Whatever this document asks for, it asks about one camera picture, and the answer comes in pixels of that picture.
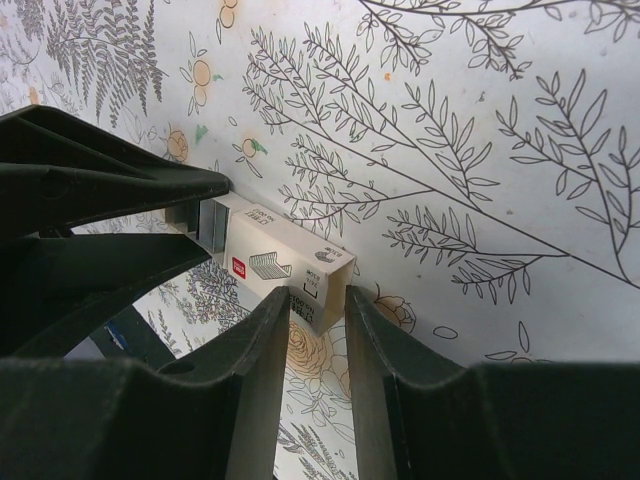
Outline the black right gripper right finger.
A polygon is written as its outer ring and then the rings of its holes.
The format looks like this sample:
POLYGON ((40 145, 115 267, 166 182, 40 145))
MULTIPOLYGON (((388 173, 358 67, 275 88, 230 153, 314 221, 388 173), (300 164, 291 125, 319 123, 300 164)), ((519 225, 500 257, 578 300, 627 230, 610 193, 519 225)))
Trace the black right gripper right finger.
POLYGON ((635 479, 635 363, 463 368, 356 288, 345 325, 362 479, 635 479))

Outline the small staple box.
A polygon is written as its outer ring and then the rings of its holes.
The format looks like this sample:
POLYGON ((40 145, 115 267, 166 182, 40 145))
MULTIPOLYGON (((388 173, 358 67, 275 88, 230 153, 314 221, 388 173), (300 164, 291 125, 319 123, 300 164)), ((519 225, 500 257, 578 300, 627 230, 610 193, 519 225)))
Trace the small staple box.
POLYGON ((231 213, 225 266, 261 298, 289 289, 294 320, 320 337, 344 314, 356 257, 259 204, 231 213))

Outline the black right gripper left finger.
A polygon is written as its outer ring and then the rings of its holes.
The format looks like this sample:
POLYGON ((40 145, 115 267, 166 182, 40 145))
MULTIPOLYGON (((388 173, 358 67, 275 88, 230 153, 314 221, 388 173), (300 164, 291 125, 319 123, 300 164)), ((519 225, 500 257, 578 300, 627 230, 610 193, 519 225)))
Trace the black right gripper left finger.
POLYGON ((153 370, 131 358, 1 363, 5 479, 269 479, 289 331, 278 287, 153 370))

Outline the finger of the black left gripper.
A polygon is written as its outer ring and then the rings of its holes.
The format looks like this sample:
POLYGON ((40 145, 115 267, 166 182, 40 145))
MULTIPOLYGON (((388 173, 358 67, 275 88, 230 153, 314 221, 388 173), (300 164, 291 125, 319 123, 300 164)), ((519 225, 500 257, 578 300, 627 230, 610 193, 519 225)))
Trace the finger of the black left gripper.
POLYGON ((179 234, 23 237, 1 246, 1 354, 61 357, 150 290, 208 260, 179 234))
POLYGON ((215 198, 229 179, 165 160, 62 110, 1 118, 1 227, 41 230, 215 198))

